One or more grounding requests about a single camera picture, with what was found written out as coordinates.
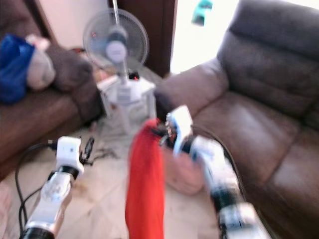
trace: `sofa cushion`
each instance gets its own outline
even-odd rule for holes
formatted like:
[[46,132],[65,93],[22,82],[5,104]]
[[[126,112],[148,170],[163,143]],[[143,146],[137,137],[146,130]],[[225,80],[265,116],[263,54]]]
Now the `sofa cushion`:
[[70,95],[52,88],[28,93],[15,105],[0,105],[0,162],[78,114]]
[[240,0],[229,30],[319,60],[319,11],[284,0]]
[[303,127],[267,186],[256,192],[254,203],[285,238],[319,235],[319,132]]
[[92,65],[74,51],[51,44],[46,54],[53,63],[56,72],[53,86],[58,90],[72,91],[85,81],[92,80]]
[[234,92],[200,111],[194,123],[224,141],[248,188],[268,180],[299,131],[296,120]]
[[319,62],[228,32],[218,53],[230,89],[301,119],[319,96]]

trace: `sofa armrest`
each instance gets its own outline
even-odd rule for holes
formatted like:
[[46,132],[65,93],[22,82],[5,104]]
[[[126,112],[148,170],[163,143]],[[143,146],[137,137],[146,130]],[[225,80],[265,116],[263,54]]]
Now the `sofa armrest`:
[[168,112],[187,105],[194,117],[228,89],[228,79],[217,59],[168,78],[155,89],[157,116],[165,121]]
[[91,64],[73,51],[51,44],[46,53],[56,72],[53,86],[60,91],[69,92],[92,78]]
[[71,91],[70,95],[83,122],[96,118],[102,112],[103,104],[93,76]]

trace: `fan grille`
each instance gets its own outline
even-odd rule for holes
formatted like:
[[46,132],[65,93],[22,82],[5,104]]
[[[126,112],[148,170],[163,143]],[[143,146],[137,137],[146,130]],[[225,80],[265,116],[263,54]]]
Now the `fan grille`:
[[[128,34],[127,66],[130,70],[137,71],[142,67],[148,55],[148,36],[143,25],[135,16],[122,9],[119,9],[118,12],[120,25]],[[84,48],[89,57],[102,68],[112,65],[105,48],[110,29],[115,25],[115,14],[111,8],[94,16],[84,31]]]

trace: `wall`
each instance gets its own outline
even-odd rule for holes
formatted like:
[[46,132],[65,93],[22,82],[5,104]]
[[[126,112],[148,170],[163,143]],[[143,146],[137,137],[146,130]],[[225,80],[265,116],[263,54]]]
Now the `wall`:
[[308,7],[319,9],[318,0],[286,0],[286,1],[294,3],[294,4],[302,5],[302,6],[308,6]]
[[50,34],[65,48],[83,47],[89,19],[108,8],[107,0],[37,0]]

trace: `brown leather sofa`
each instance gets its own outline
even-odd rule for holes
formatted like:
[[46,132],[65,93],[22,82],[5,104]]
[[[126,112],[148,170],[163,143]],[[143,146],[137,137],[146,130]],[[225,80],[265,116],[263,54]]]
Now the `brown leather sofa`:
[[[0,0],[0,40],[6,33],[41,35],[23,0]],[[53,84],[14,105],[0,103],[0,180],[27,147],[66,135],[101,112],[92,66],[55,44],[46,53],[56,71]]]
[[155,90],[232,152],[251,201],[284,239],[319,238],[319,10],[242,0],[217,58]]

